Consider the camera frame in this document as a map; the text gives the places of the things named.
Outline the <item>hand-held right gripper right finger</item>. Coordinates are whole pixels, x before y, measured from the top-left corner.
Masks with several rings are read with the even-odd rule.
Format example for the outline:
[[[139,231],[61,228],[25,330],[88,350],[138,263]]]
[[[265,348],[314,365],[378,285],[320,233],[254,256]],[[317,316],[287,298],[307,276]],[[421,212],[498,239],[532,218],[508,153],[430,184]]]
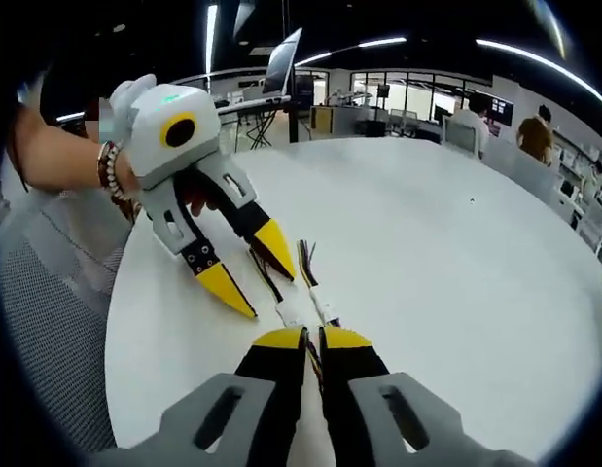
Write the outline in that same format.
[[[339,466],[528,466],[465,433],[460,412],[406,373],[391,373],[372,343],[342,327],[319,330],[322,403]]]

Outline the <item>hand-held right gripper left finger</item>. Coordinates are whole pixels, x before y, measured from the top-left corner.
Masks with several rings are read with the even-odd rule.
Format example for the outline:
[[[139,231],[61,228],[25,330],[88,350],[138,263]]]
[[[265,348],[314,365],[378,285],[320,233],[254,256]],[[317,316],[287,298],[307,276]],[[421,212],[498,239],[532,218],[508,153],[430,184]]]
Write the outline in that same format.
[[[283,466],[300,417],[308,331],[257,338],[236,371],[217,374],[162,414],[159,430],[130,449],[96,454],[96,466]]]

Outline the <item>person's left hand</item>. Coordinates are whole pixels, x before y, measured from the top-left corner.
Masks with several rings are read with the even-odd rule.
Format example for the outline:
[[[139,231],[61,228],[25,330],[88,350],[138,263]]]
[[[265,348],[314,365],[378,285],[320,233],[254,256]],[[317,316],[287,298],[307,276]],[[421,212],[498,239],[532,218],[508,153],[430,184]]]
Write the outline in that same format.
[[[173,186],[178,203],[188,209],[193,217],[198,217],[204,209],[216,211],[218,205],[206,194],[190,170],[177,172]]]

